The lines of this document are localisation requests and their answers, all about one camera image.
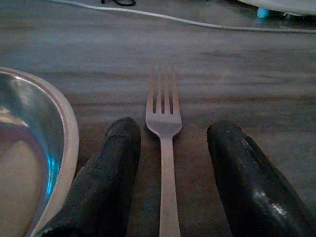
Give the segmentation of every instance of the stainless steel bowl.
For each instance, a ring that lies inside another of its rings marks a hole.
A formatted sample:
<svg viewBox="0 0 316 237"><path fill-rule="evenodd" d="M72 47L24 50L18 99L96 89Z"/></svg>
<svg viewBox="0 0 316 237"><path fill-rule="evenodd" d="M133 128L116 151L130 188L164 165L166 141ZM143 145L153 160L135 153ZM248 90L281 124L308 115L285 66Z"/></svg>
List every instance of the stainless steel bowl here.
<svg viewBox="0 0 316 237"><path fill-rule="evenodd" d="M61 208L77 165L79 133L62 93L0 67L0 233L29 237Z"/></svg>

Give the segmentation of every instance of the fork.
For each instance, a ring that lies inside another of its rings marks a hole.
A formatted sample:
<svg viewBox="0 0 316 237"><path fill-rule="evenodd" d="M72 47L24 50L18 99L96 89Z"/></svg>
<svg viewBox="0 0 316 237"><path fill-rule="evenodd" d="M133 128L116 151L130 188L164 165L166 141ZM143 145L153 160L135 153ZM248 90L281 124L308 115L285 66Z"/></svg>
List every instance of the fork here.
<svg viewBox="0 0 316 237"><path fill-rule="evenodd" d="M177 91L177 76L172 68L172 105L169 100L169 76L167 68L163 73L158 72L158 91L156 112L154 113L155 70L150 76L150 86L146 105L146 126L160 138L161 147L161 198L160 198L160 225L159 237L180 237L176 185L173 161L173 137L182 128L180 107ZM162 112L161 84L164 85L164 112Z"/></svg>

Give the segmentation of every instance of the wooden table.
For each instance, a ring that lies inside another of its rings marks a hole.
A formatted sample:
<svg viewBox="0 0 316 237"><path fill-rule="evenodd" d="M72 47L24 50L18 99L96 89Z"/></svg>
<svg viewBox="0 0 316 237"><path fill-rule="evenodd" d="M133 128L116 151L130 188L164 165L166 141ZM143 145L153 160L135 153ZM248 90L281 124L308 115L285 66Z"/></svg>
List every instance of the wooden table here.
<svg viewBox="0 0 316 237"><path fill-rule="evenodd" d="M159 143L144 123L153 63L179 73L182 237L230 236L206 142L207 127L220 119L252 136L316 215L314 35L212 30L40 0L3 0L0 26L1 66L42 77L70 101L79 167L99 151L113 121L130 116L141 125L132 236L158 236L159 229Z"/></svg>

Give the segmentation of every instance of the cable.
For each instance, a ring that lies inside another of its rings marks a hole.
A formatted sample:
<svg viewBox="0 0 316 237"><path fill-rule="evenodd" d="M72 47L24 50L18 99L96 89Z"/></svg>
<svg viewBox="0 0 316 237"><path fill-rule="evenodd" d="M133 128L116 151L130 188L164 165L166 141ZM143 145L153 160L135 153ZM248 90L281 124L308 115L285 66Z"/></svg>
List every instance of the cable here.
<svg viewBox="0 0 316 237"><path fill-rule="evenodd" d="M121 3L118 0L113 0L117 5L120 6L134 6L136 4L135 0L130 0L131 3Z"/></svg>
<svg viewBox="0 0 316 237"><path fill-rule="evenodd" d="M119 8L119 7L100 7L100 6L91 6L84 3L79 2L73 2L68 0L47 0L50 2L56 2L56 3L63 3L63 4L69 4L69 5L76 5L88 9L93 10L100 10L100 11L122 11L122 12L130 12L130 13L136 13L140 15L145 16L153 16L153 17L159 17L164 18L168 20L183 22L195 26L204 26L214 29L222 29L222 30L234 30L234 31L255 31L255 32L272 32L272 33L304 33L304 34L316 34L316 30L301 30L301 29L273 29L273 28L259 28L259 27L239 27L239 26L222 26L222 25L215 25L210 23L204 23L199 21L192 21L187 20L183 18L158 14L158 13L152 13L147 11L139 11L139 10L132 10L132 9L126 9L126 8Z"/></svg>

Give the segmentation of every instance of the bowl rim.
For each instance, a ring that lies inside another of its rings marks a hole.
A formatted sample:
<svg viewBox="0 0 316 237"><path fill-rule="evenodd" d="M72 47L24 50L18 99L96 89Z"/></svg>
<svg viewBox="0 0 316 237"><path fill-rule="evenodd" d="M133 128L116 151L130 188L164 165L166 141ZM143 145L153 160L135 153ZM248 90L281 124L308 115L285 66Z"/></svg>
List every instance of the bowl rim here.
<svg viewBox="0 0 316 237"><path fill-rule="evenodd" d="M78 160L78 124L75 113L66 97L49 82L32 74L7 67L0 67L0 73L24 80L44 92L56 106L63 123L64 150L60 171L45 209L31 231L30 236L33 236L61 209L70 189Z"/></svg>

